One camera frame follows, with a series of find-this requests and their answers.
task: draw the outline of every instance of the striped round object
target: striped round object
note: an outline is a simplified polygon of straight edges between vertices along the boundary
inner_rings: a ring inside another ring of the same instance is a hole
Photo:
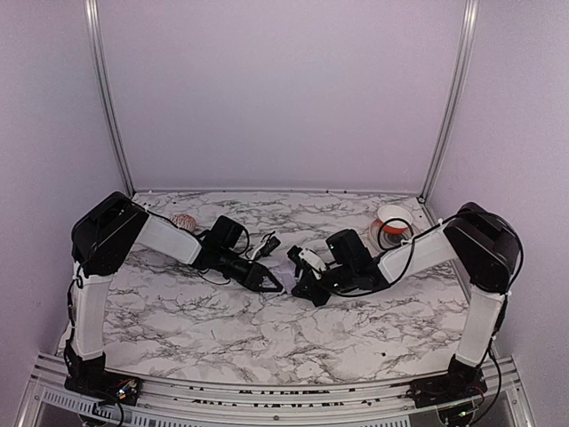
[[[170,221],[176,224],[181,229],[187,231],[194,231],[197,226],[196,219],[193,216],[185,215],[184,213],[178,213],[170,217]]]

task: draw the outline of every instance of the metal post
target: metal post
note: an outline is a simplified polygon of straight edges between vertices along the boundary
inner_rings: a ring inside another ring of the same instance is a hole
[[[474,42],[474,29],[477,22],[478,0],[467,0],[464,10],[464,21],[462,22],[461,40],[459,42],[459,51],[456,57],[456,65],[454,67],[453,83],[451,91],[446,102],[445,116],[437,137],[437,145],[433,158],[430,162],[427,178],[421,190],[420,199],[423,203],[429,201],[429,197],[435,187],[438,173],[443,164],[446,147],[450,139],[451,130],[453,128],[454,116],[462,94],[464,82],[466,80],[467,70],[469,67],[470,54],[472,52],[472,44]]]
[[[124,153],[123,141],[118,130],[116,121],[115,108],[110,94],[110,86],[108,84],[107,66],[105,65],[105,56],[103,53],[103,42],[100,34],[99,25],[99,8],[97,0],[85,0],[85,11],[87,14],[87,28],[89,30],[89,38],[91,41],[92,53],[95,63],[95,72],[97,82],[99,83],[100,96],[103,103],[103,110],[107,120],[108,132],[113,145],[116,163],[121,174],[124,190],[128,196],[134,195],[134,185],[132,176],[126,163],[126,155]]]

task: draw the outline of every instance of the marble table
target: marble table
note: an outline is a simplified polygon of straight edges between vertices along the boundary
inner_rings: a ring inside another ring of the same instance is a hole
[[[345,228],[369,245],[368,226],[386,203],[412,211],[418,229],[429,226],[411,197],[211,192],[144,193],[134,200],[166,216],[191,214],[197,231],[227,215],[246,226],[253,244],[275,231],[282,245],[265,259],[273,264],[287,262],[292,245],[331,261],[325,239]],[[214,272],[206,277],[223,280]],[[315,308],[288,294],[208,283],[135,246],[109,291],[104,343],[108,367],[135,374],[218,383],[352,383],[446,369],[467,309],[448,264],[374,295],[333,296]]]

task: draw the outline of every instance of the white wall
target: white wall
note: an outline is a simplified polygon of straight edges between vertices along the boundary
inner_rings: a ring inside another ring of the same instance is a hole
[[[135,186],[418,193],[464,7],[101,0]]]
[[[0,425],[66,323],[71,227],[120,189],[83,2],[0,2]]]
[[[481,2],[466,89],[432,204],[467,200],[525,243],[500,347],[512,353],[536,425],[569,425],[569,3]]]

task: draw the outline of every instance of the robotic arm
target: robotic arm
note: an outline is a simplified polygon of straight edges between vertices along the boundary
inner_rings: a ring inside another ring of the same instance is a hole
[[[331,294],[356,289],[373,294],[441,262],[461,261],[474,285],[466,325],[448,373],[411,383],[408,396],[417,407],[487,390],[480,366],[501,326],[521,249],[511,227],[474,203],[451,218],[375,259],[354,230],[339,231],[326,240],[338,264],[332,269],[308,249],[294,246],[288,253],[299,278],[293,294],[316,306],[326,304]]]
[[[76,276],[68,292],[71,336],[64,350],[69,373],[65,387],[96,398],[112,396],[126,405],[136,403],[140,380],[105,370],[102,341],[110,283],[135,243],[197,270],[217,270],[254,292],[281,292],[282,285],[267,267],[231,250],[243,232],[248,238],[242,225],[221,216],[199,238],[119,192],[79,220],[71,233]],[[271,237],[258,252],[266,256],[279,244]]]

